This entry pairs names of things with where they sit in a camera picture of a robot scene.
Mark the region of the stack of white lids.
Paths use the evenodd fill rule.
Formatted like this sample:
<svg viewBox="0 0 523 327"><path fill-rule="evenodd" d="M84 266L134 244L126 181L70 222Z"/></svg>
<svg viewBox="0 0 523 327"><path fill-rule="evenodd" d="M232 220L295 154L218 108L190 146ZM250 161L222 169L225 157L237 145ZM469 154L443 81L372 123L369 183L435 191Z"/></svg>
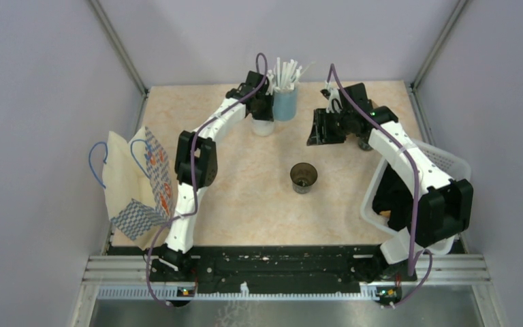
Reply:
<svg viewBox="0 0 523 327"><path fill-rule="evenodd" d="M252 131L256 136L267 137L274 131L274 121L252 120Z"/></svg>

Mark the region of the single dark coffee cup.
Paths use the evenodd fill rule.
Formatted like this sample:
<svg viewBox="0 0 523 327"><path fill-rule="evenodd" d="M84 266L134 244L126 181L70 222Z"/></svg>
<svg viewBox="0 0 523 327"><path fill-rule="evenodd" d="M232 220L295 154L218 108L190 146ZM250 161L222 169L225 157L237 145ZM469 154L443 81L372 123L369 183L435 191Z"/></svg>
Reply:
<svg viewBox="0 0 523 327"><path fill-rule="evenodd" d="M295 164L289 173L292 189L299 194L308 193L318 178L317 169L310 163Z"/></svg>

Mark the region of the stack of black cups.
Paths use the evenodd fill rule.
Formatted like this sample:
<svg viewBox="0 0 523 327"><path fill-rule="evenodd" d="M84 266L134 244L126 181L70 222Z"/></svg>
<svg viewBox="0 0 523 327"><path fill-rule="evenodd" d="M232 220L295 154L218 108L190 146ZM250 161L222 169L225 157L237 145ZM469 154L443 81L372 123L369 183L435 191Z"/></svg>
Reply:
<svg viewBox="0 0 523 327"><path fill-rule="evenodd" d="M363 151L371 151L373 149L367 138L358 138L358 146Z"/></svg>

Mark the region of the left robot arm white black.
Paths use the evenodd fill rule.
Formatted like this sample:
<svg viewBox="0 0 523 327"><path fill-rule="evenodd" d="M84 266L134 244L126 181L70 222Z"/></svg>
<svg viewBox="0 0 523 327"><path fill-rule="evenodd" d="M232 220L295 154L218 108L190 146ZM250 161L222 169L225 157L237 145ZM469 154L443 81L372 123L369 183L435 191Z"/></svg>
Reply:
<svg viewBox="0 0 523 327"><path fill-rule="evenodd" d="M217 177L217 145L248 115L270 122L272 102L267 75L250 71L246 80L228 91L221 105L199 127L179 135L174 163L177 201L168 223L169 233L157 249L165 273L174 281L184 281L191 273L188 252L193 247L200 202Z"/></svg>

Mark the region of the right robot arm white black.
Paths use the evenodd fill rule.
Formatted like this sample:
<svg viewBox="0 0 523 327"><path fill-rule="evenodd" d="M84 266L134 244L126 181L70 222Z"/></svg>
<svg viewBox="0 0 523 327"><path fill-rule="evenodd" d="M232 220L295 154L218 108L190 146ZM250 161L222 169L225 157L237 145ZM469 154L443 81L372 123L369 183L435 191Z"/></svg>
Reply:
<svg viewBox="0 0 523 327"><path fill-rule="evenodd" d="M474 190L468 178L452 176L433 162L391 109L374 107L364 84L335 87L327 82L321 94L328 105L314 110L307 145L341 144L354 135L383 158L385 168L365 207L375 216L388 213L384 222L377 217L370 222L393 237L372 262L374 276L391 280L399 263L412 261L422 249L448 253L444 244L470 224Z"/></svg>

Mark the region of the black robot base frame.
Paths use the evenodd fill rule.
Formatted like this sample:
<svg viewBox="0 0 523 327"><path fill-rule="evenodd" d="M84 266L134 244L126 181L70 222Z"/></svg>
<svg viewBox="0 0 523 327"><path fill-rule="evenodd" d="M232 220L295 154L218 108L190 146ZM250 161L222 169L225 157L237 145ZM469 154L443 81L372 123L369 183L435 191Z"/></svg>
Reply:
<svg viewBox="0 0 523 327"><path fill-rule="evenodd" d="M243 283L253 294L347 294L361 283L417 279L406 262L384 264L377 245L155 247L152 257L152 282L196 282L201 294L238 292Z"/></svg>

